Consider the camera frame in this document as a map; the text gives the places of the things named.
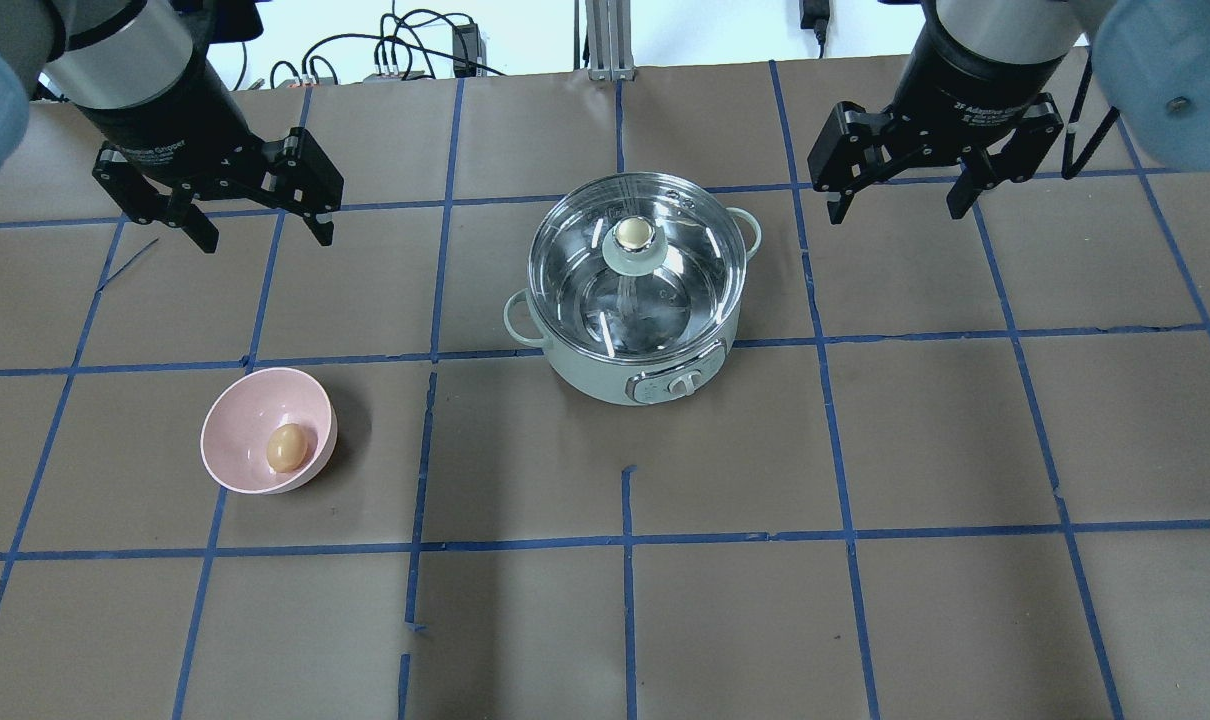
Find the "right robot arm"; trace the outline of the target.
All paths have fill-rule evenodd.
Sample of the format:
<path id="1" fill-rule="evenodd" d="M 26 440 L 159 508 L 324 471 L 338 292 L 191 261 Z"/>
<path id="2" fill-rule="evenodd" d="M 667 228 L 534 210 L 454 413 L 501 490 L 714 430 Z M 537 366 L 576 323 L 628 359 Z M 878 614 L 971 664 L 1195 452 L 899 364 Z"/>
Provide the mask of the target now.
<path id="1" fill-rule="evenodd" d="M 1062 175 L 1089 163 L 1118 119 L 1163 167 L 1210 172 L 1210 1 L 924 1 L 895 96 L 883 110 L 832 108 L 809 151 L 812 188 L 842 223 L 855 192 L 905 169 L 960 169 L 953 219 L 981 192 L 1028 182 L 1053 143 Z M 1084 150 L 1079 113 L 1047 83 L 1079 38 L 1089 58 L 1079 97 L 1097 83 L 1110 110 Z"/>

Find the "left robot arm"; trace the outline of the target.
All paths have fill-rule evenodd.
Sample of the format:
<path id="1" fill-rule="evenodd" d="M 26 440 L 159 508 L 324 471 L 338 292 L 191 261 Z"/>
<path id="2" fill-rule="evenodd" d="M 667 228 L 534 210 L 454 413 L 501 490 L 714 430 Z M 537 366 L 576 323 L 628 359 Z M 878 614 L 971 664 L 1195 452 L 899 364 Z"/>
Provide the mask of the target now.
<path id="1" fill-rule="evenodd" d="M 309 129 L 254 136 L 207 58 L 263 35 L 253 1 L 0 1 L 0 172 L 51 77 L 102 133 L 92 174 L 131 221 L 160 221 L 204 252 L 218 231 L 198 208 L 248 200 L 334 241 L 344 179 Z"/>

